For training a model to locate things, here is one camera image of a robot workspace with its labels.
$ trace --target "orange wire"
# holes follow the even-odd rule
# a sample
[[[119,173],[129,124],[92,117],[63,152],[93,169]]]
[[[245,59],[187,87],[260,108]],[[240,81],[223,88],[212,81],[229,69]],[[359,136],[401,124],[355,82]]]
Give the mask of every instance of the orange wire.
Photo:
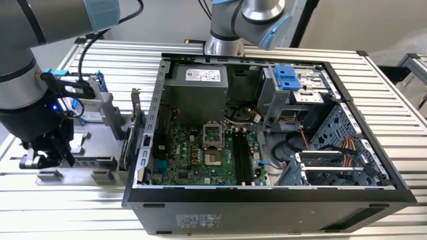
[[[303,131],[303,121],[299,121],[299,124],[300,124],[299,132],[300,132],[301,140],[304,142],[304,150],[308,150],[307,139],[305,139],[305,135],[304,135],[304,131]]]
[[[345,148],[347,146],[347,137],[344,137],[344,141],[341,142],[340,148]],[[347,156],[344,155],[343,167],[347,165]]]
[[[353,140],[349,139],[349,143],[351,143],[351,146],[352,146],[352,150],[356,150],[356,145],[355,145],[355,142]],[[349,163],[348,163],[348,167],[352,166],[352,159],[349,159]]]

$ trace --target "aluminum extrusion table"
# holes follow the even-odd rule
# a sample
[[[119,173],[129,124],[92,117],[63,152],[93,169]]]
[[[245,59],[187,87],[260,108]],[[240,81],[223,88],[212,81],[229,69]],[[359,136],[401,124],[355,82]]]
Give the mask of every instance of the aluminum extrusion table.
[[[73,45],[59,69],[77,71],[84,45]],[[200,44],[97,41],[83,72],[105,75],[113,104],[131,113],[131,90],[139,88],[144,110],[149,107],[161,53],[203,54]],[[245,47],[249,58],[327,61],[343,81],[357,109],[416,197],[407,207],[353,233],[315,235],[208,235],[179,239],[425,239],[427,237],[427,122],[397,92],[368,56],[356,51]],[[9,136],[0,147],[0,233],[9,237],[141,238],[147,235],[131,210],[121,209],[124,186],[37,186],[36,170],[20,170],[10,160],[18,141]]]

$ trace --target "gray wall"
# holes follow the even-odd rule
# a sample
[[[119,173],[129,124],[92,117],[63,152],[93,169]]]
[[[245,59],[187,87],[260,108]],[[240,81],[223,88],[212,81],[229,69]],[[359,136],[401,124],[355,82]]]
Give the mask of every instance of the gray wall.
[[[320,0],[300,47],[385,50],[427,26],[425,9],[427,0]]]
[[[135,12],[135,0],[120,0],[121,17]],[[184,39],[207,40],[211,21],[197,0],[144,0],[144,12],[116,26],[105,39],[148,43],[183,43]]]
[[[75,39],[67,39],[32,49],[41,70],[45,68],[56,69],[72,48],[73,42]]]

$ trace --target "power cable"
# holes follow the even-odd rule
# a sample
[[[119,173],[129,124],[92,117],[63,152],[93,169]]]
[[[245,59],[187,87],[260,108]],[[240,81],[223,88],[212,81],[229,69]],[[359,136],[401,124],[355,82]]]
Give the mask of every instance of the power cable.
[[[124,18],[120,19],[117,25],[123,24],[124,22],[127,22],[128,20],[133,19],[136,16],[139,16],[144,10],[144,3],[143,0],[136,0],[139,3],[139,9],[136,12],[133,12],[131,15],[125,16]],[[85,45],[83,52],[81,52],[81,56],[79,59],[79,65],[77,65],[77,75],[79,75],[79,79],[77,81],[81,82],[83,80],[83,74],[81,74],[81,68],[83,68],[83,61],[85,59],[85,55],[87,52],[91,48],[91,46],[93,45],[93,43],[104,36],[104,34],[109,31],[111,28],[100,31],[96,36],[93,37],[93,39],[88,42],[88,44]]]
[[[209,15],[209,8],[208,8],[208,10],[205,10],[205,7],[203,6],[201,0],[197,0],[197,1],[199,1],[200,7],[201,7],[201,9],[203,9],[203,11],[204,11],[208,19],[212,20],[212,17],[211,17],[211,15]]]
[[[203,2],[204,2],[205,10],[212,17],[212,13],[211,13],[211,10],[209,10],[208,4],[207,4],[207,0],[203,0]]]

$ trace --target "barcode label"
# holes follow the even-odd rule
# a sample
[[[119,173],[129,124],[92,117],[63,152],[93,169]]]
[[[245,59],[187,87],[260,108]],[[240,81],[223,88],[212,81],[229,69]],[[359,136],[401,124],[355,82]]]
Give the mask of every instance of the barcode label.
[[[259,124],[260,120],[261,120],[261,116],[259,114],[256,114],[256,116],[253,118],[253,122]]]
[[[187,81],[220,82],[221,71],[211,69],[188,69],[185,72]]]

